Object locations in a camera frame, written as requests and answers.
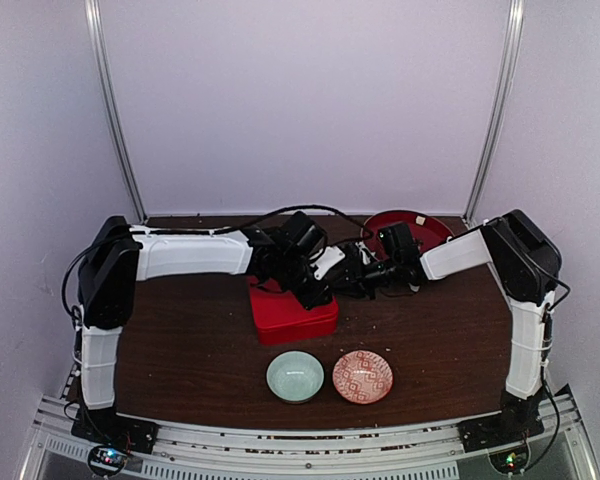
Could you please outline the red square box lid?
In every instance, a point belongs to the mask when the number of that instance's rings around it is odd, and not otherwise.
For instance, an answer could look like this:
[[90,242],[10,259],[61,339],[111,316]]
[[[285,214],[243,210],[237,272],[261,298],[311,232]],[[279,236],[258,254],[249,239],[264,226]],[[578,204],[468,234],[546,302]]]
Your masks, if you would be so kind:
[[281,292],[274,281],[258,286],[254,279],[249,279],[248,292],[255,329],[324,320],[338,321],[339,305],[335,298],[326,305],[306,310],[292,293]]

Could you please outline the red square chocolate box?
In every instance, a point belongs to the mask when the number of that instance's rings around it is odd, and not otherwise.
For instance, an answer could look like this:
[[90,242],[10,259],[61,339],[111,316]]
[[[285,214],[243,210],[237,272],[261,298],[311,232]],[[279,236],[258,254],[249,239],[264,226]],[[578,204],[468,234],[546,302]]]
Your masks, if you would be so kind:
[[336,320],[324,320],[268,329],[257,327],[256,330],[259,342],[263,345],[272,346],[330,335],[335,332],[336,327]]

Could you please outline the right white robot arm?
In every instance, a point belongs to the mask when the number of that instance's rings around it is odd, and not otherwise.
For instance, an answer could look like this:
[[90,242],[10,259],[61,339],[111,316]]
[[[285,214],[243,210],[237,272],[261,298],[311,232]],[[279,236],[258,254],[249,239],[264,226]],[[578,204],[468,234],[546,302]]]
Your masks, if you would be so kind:
[[490,264],[512,315],[509,372],[503,398],[506,409],[493,419],[499,440],[515,440],[531,424],[525,406],[544,387],[552,346],[551,316],[560,303],[562,257],[556,245],[521,210],[488,220],[440,245],[421,251],[410,227],[398,222],[377,233],[385,251],[375,259],[362,244],[344,247],[344,262],[333,288],[352,296],[373,297],[393,283],[419,287]]

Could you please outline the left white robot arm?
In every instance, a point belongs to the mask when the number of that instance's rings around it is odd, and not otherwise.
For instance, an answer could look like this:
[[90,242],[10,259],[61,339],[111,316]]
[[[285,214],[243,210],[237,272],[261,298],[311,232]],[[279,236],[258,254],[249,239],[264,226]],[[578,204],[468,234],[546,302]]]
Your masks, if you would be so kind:
[[345,259],[323,243],[325,231],[302,211],[278,227],[255,223],[219,229],[152,228],[122,216],[106,219],[81,256],[78,329],[86,429],[103,444],[124,424],[115,406],[117,350],[134,309],[136,285],[178,275],[226,274],[274,281],[306,310],[330,302],[327,276]]

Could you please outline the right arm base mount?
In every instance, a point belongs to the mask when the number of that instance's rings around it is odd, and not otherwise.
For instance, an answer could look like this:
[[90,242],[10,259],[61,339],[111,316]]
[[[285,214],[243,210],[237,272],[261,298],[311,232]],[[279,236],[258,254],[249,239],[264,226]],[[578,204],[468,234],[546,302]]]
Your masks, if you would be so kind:
[[545,431],[538,417],[520,425],[507,423],[502,413],[463,420],[457,428],[465,453],[486,450],[491,467],[508,476],[531,465],[529,440]]

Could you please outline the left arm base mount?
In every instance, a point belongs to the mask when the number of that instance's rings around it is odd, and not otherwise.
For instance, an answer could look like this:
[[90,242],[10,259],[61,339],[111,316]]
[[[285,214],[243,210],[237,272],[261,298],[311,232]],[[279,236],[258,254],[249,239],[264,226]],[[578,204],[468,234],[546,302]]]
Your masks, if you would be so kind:
[[152,453],[158,430],[157,423],[122,416],[115,407],[80,407],[71,434],[94,443],[87,453],[87,467],[97,477],[110,478],[120,474],[135,454]]

